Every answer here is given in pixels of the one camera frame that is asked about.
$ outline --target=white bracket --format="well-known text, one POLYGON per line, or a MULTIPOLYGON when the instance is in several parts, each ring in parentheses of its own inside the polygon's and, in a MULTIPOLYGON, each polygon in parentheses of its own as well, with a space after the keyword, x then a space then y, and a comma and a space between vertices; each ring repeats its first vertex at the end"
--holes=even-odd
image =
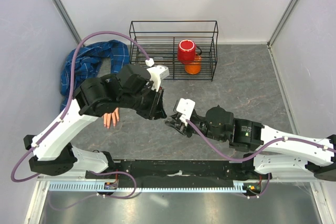
POLYGON ((180 120, 184 123, 185 126, 188 126, 186 120, 190 120, 191 114, 193 113, 195 102, 190 99, 181 98, 174 109, 175 112, 181 113, 180 120))
POLYGON ((149 58, 149 60, 145 60, 146 66, 151 67, 154 65, 154 60, 153 58, 149 58))
POLYGON ((268 173, 295 173, 307 174, 311 173, 305 168, 308 161, 300 157, 292 157, 286 155, 257 155, 253 159, 255 171, 260 174, 268 173))
POLYGON ((264 149, 265 152, 276 152, 282 153, 288 156, 293 157, 301 157, 307 161, 310 161, 319 166, 328 166, 333 164, 331 161, 331 157, 334 156, 333 152, 325 151, 325 147, 318 148, 316 146, 305 144, 301 142, 289 141, 288 138, 299 138, 303 140, 307 140, 312 143, 317 143, 323 146, 327 146, 333 149, 333 144, 329 142, 327 138, 309 138, 299 135, 294 135, 282 131, 277 131, 272 129, 271 127, 265 126, 264 129, 261 130, 261 140, 264 144, 276 139, 284 137, 285 141, 279 141, 277 143, 273 143, 264 149))
POLYGON ((161 81, 169 76, 169 69, 163 65, 157 65, 151 68, 147 68, 147 71, 151 74, 151 81, 153 81, 152 90, 158 92, 161 85, 161 81))
POLYGON ((109 162, 102 152, 88 152, 72 147, 72 153, 77 161, 71 170, 90 170, 95 173, 104 171, 109 166, 109 162))

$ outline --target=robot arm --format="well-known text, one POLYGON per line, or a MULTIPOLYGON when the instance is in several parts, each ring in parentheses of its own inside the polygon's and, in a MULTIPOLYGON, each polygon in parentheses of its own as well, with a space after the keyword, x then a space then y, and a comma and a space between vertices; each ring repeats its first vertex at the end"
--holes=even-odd
MULTIPOLYGON (((89 170, 95 173, 105 171, 107 168, 115 170, 118 164, 108 152, 83 151, 72 146, 70 141, 88 124, 105 113, 113 112, 118 107, 134 109, 138 115, 149 120, 166 118, 162 101, 163 89, 160 84, 161 80, 168 75, 169 71, 165 66, 144 69, 139 65, 126 65, 118 74, 109 74, 84 81, 74 92, 70 109, 63 120, 57 117, 39 135, 28 135, 24 138, 27 150, 32 146, 35 147, 34 156, 29 160, 31 171, 56 176, 71 169, 89 170), (58 121, 61 123, 57 128, 37 146, 39 139, 58 121)), ((219 106, 208 110, 205 116, 197 115, 194 107, 194 101, 180 99, 174 108, 176 114, 169 122, 166 122, 166 125, 191 137, 196 133, 188 123, 192 122, 207 138, 220 142, 229 141, 229 147, 237 151, 259 152, 264 148, 263 151, 282 154, 256 155, 242 163, 216 162, 219 163, 219 167, 223 167, 223 176, 227 179, 247 180, 259 176, 265 178, 272 172, 304 171, 313 172, 315 177, 320 179, 336 181, 334 153, 327 151, 329 148, 334 150, 336 135, 323 139, 297 136, 277 131, 257 122, 236 119, 233 113, 219 106), (278 138, 284 138, 285 142, 272 143, 278 138), (288 138, 320 144, 319 146, 323 148, 301 142, 286 141, 288 138)), ((121 163, 119 163, 118 170, 122 170, 120 164, 123 162, 119 162, 121 163)), ((132 161, 132 166, 136 167, 143 162, 132 161)), ((167 161, 166 163, 170 169, 179 171, 183 161, 167 161)), ((195 164, 192 166, 192 170, 187 173, 195 174, 197 167, 195 164)))
POLYGON ((220 142, 228 141, 229 147, 237 151, 257 152, 264 148, 263 146, 267 146, 263 151, 282 154, 259 154, 249 161, 242 162, 239 167, 235 165, 235 169, 242 172, 253 171, 256 174, 313 172, 316 178, 336 181, 334 152, 328 151, 336 148, 336 135, 328 138, 309 138, 281 132, 257 122, 236 119, 233 113, 219 106, 209 109, 205 116, 199 116, 194 106, 195 102, 189 99, 177 101, 174 108, 176 114, 171 116, 171 120, 166 122, 166 125, 191 137, 196 134, 196 131, 188 124, 189 120, 207 138, 220 142), (284 140, 272 143, 279 138, 284 140), (289 138, 302 140, 305 143, 286 141, 289 138))
POLYGON ((118 74, 85 80, 74 92, 66 116, 39 146, 36 146, 37 141, 60 121, 59 116, 39 135, 24 138, 27 150, 36 147, 29 160, 31 171, 55 176, 70 169, 99 173, 113 166, 108 152, 83 151, 72 146, 70 141, 84 127, 116 108, 134 109, 149 120, 166 118, 160 84, 168 75, 165 66, 145 69, 140 65, 125 65, 118 74))

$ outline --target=rubber hand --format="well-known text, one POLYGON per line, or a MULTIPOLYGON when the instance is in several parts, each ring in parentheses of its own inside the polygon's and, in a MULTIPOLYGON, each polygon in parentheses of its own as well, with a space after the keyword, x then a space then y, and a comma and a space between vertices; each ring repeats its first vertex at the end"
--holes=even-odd
POLYGON ((116 126, 116 123, 119 122, 119 108, 116 108, 116 110, 113 113, 106 113, 103 115, 104 118, 104 127, 110 128, 111 126, 111 119, 113 123, 113 127, 116 126))

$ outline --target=wire basket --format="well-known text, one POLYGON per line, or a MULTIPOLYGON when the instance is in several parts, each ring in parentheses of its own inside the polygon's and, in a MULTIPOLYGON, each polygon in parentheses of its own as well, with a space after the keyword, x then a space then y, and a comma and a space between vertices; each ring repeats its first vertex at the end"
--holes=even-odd
MULTIPOLYGON (((215 20, 132 21, 130 37, 154 59, 169 68, 171 80, 213 80, 217 66, 218 24, 215 20), (202 50, 201 71, 189 74, 177 59, 181 40, 190 39, 202 50)), ((145 55, 131 43, 131 62, 145 66, 145 55)))

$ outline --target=purple cable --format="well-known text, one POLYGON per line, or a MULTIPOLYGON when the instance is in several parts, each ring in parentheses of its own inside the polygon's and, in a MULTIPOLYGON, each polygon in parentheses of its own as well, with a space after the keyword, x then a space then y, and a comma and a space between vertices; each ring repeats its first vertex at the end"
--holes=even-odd
MULTIPOLYGON (((72 102, 72 95, 73 95, 73 88, 74 88, 74 85, 75 85, 75 63, 76 63, 76 57, 77 57, 77 54, 79 52, 79 49, 82 47, 82 45, 84 44, 85 41, 87 41, 88 39, 94 37, 94 36, 97 36, 97 35, 101 35, 101 34, 112 34, 112 35, 118 35, 120 37, 123 37, 125 39, 128 39, 129 41, 131 41, 132 43, 134 43, 139 49, 140 51, 142 51, 142 53, 145 55, 146 59, 149 60, 149 55, 146 53, 146 51, 142 48, 142 46, 140 46, 134 39, 124 35, 124 34, 121 34, 121 33, 118 33, 116 31, 98 31, 96 33, 93 33, 93 34, 90 34, 88 35, 87 37, 85 37, 77 46, 75 52, 73 53, 73 57, 72 57, 72 62, 71 62, 71 72, 70 72, 70 92, 69 92, 69 99, 68 99, 68 102, 67 102, 67 105, 66 107, 64 108, 63 110, 63 113, 62 115, 60 116, 60 120, 63 120, 63 118, 66 116, 67 112, 69 111, 69 108, 70 108, 70 105, 71 105, 71 102, 72 102)), ((39 145, 56 127, 57 125, 59 124, 59 122, 56 122, 54 123, 50 129, 36 142, 36 145, 39 145)), ((11 180, 13 182, 16 182, 16 183, 19 183, 19 182, 25 182, 25 181, 28 181, 32 178, 35 178, 39 175, 39 173, 36 173, 36 174, 33 174, 31 175, 30 177, 27 177, 27 178, 23 178, 23 179, 16 179, 15 178, 15 173, 16 173, 16 170, 18 169, 18 167, 20 166, 20 164, 23 162, 24 159, 26 159, 26 157, 32 153, 34 151, 35 147, 31 147, 20 159, 19 161, 15 164, 13 170, 12 170, 12 173, 11 173, 11 180)))
MULTIPOLYGON (((109 198, 114 198, 114 199, 128 199, 130 198, 136 191, 136 184, 137 182, 135 181, 134 177, 131 175, 131 174, 128 174, 128 173, 125 173, 125 172, 110 172, 110 173, 95 173, 95 172, 92 172, 90 171, 92 174, 96 175, 96 176, 103 176, 103 175, 112 175, 112 174, 123 174, 123 175, 126 175, 126 176, 129 176, 132 180, 133 180, 133 183, 134 183, 134 189, 133 191, 126 195, 126 196, 113 196, 113 195, 105 195, 105 197, 109 197, 109 198)), ((55 210, 55 211, 64 211, 64 210, 67 210, 81 202, 83 202, 84 200, 87 200, 89 198, 92 198, 93 196, 96 196, 97 194, 91 194, 91 195, 88 195, 86 197, 84 197, 83 199, 71 204, 70 206, 67 206, 67 207, 63 207, 63 208, 57 208, 57 207, 54 207, 52 204, 51 204, 51 193, 49 193, 48 195, 48 204, 49 206, 51 207, 52 210, 55 210)))
POLYGON ((267 176, 267 183, 266 183, 265 189, 259 195, 250 196, 250 198, 257 198, 257 196, 262 196, 266 192, 266 190, 267 190, 267 188, 269 186, 270 179, 271 179, 271 174, 269 173, 268 176, 267 176))
MULTIPOLYGON (((274 139, 274 140, 271 140, 269 141, 267 144, 263 145, 259 150, 257 150, 256 152, 254 152, 253 154, 251 154, 250 156, 248 157, 244 157, 244 158, 233 158, 233 157, 229 157, 225 154, 223 154, 222 152, 220 152, 212 143, 210 143, 210 141, 203 135, 203 133, 196 127, 195 124, 193 124, 191 121, 189 120, 186 120, 188 124, 190 124, 190 126, 198 133, 198 135, 200 135, 200 137, 215 151, 218 153, 219 156, 229 160, 229 161, 232 161, 232 162, 237 162, 237 163, 242 163, 242 162, 245 162, 245 161, 248 161, 252 158, 254 158, 255 156, 257 156, 258 154, 260 154, 260 152, 262 152, 265 148, 267 148, 268 146, 270 146, 271 144, 273 143, 276 143, 276 142, 280 142, 280 141, 283 141, 284 138, 281 137, 281 138, 277 138, 277 139, 274 139)), ((295 142, 301 142, 301 143, 305 143, 305 144, 310 144, 310 145, 313 145, 313 146, 316 146, 318 148, 322 148, 323 149, 323 145, 321 144, 317 144, 317 143, 312 143, 312 142, 309 142, 308 140, 303 140, 303 139, 299 139, 299 138, 294 138, 294 137, 289 137, 287 141, 295 141, 295 142)), ((336 153, 336 150, 332 149, 332 148, 329 148, 327 149, 328 151, 330 152, 334 152, 336 153)))

